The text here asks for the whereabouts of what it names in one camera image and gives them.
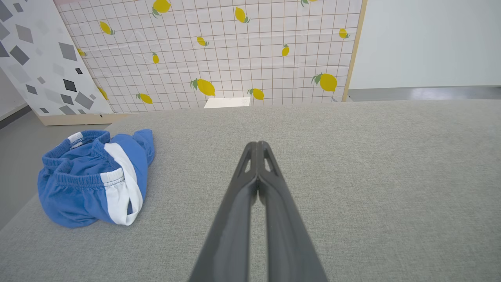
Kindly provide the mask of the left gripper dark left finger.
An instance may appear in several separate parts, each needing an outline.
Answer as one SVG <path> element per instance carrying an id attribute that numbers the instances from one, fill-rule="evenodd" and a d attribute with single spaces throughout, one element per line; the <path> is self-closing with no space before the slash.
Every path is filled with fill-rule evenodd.
<path id="1" fill-rule="evenodd" d="M 247 282 L 251 210 L 257 195 L 257 143 L 248 143 L 231 178 L 190 282 Z"/>

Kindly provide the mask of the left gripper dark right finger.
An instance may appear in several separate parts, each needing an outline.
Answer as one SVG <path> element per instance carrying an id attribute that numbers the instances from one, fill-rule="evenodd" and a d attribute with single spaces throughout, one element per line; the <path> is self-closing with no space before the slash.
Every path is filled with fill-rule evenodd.
<path id="1" fill-rule="evenodd" d="M 258 196 L 265 206 L 268 280 L 327 282 L 327 275 L 270 145 L 259 141 L 257 154 Z"/>

